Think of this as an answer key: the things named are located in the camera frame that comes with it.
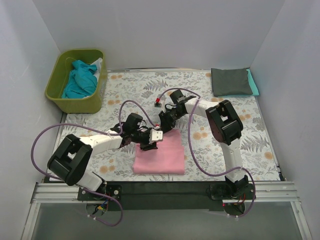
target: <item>floral tablecloth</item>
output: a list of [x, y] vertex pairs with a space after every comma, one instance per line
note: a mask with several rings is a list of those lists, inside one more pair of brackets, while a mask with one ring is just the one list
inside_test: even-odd
[[[223, 98], [214, 97], [211, 87], [211, 74], [208, 71], [184, 72], [122, 72], [109, 73], [101, 110], [96, 114], [68, 114], [67, 123], [75, 123], [106, 131], [118, 123], [119, 108], [125, 100], [135, 100], [146, 110], [154, 123], [160, 123], [160, 108], [154, 107], [157, 96], [165, 89], [181, 87], [201, 95], [202, 99], [220, 102]], [[169, 103], [170, 92], [164, 98]], [[228, 97], [243, 122], [240, 149], [243, 166], [254, 180], [280, 180], [270, 140], [267, 137], [256, 100], [254, 97]], [[144, 116], [133, 103], [123, 108], [122, 120], [130, 113]], [[209, 177], [200, 172], [195, 165], [188, 147], [188, 116], [177, 121], [184, 148], [185, 175], [147, 175], [134, 174], [135, 144], [114, 150], [108, 150], [92, 156], [88, 169], [107, 181], [219, 181], [224, 177]], [[68, 134], [78, 137], [94, 135], [94, 132], [73, 126], [64, 127], [60, 141]], [[191, 139], [194, 153], [199, 164], [209, 173], [225, 171], [222, 149], [211, 134], [208, 120], [194, 116], [191, 125]]]

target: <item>wall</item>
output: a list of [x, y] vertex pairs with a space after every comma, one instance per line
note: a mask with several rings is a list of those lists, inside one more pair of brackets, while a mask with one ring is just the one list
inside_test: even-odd
[[33, 0], [61, 51], [109, 69], [250, 66], [284, 0]]
[[[0, 51], [0, 239], [17, 240], [41, 180], [31, 164], [31, 145], [42, 129], [61, 119], [44, 96], [60, 52], [31, 0], [0, 0]], [[43, 169], [56, 134], [46, 134], [36, 149]]]
[[320, 2], [287, 0], [251, 69], [284, 176], [294, 181], [314, 239], [320, 236]]

